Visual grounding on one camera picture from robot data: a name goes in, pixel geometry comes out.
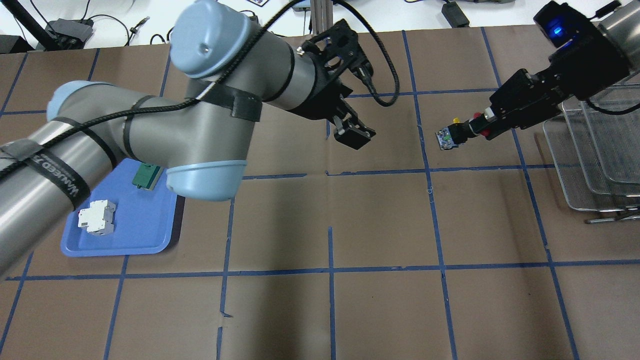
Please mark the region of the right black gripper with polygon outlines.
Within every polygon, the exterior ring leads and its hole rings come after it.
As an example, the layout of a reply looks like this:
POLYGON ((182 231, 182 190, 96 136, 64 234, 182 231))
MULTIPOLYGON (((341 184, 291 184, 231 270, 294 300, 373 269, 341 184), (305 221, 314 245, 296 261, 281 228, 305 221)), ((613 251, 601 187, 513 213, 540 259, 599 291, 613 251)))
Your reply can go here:
POLYGON ((560 113, 559 105, 598 94, 631 73, 631 5, 608 3, 596 12, 598 24, 569 6, 551 1, 534 22, 553 44, 550 65, 531 74, 519 69, 490 96, 481 135, 492 141, 512 129, 527 129, 560 113))

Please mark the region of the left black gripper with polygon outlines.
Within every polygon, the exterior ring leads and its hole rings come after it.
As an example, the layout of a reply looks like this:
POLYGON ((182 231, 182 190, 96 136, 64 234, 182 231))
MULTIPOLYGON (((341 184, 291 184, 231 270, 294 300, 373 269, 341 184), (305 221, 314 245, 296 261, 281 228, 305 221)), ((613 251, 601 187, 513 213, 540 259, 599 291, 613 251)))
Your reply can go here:
POLYGON ((345 72, 363 84, 373 77, 373 66, 359 43, 358 33, 340 19, 328 30, 304 41, 301 49, 303 57, 311 60, 315 77, 310 94, 295 107, 295 114, 308 120, 334 121, 334 139, 360 150, 377 132, 365 126, 346 102, 353 90, 340 79, 345 72))

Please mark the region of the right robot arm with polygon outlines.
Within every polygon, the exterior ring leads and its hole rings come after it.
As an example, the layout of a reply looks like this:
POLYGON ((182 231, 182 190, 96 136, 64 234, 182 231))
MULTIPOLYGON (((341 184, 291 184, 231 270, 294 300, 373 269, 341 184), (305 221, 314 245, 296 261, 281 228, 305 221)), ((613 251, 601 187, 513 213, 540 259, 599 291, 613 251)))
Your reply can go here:
POLYGON ((472 137, 492 140, 560 114, 569 98, 585 101, 639 70, 639 2, 608 4, 592 21, 567 3, 551 1, 534 22, 555 52, 549 66, 517 70, 489 98, 489 107, 464 124, 472 137))

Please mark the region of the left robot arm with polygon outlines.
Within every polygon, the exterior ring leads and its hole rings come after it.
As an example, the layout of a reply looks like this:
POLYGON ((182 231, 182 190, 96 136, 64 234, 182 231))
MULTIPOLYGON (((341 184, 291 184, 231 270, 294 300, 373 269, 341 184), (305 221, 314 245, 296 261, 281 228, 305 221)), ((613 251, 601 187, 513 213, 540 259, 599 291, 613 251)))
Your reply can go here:
POLYGON ((215 0, 178 17, 169 57, 189 78, 184 100, 100 81, 74 80, 48 103, 47 121, 1 146, 1 277, 77 210, 125 158, 166 169, 185 198, 226 201, 238 192, 263 104, 329 121, 354 150, 377 134, 346 102, 341 75, 371 85, 371 65, 345 20, 299 47, 215 0))

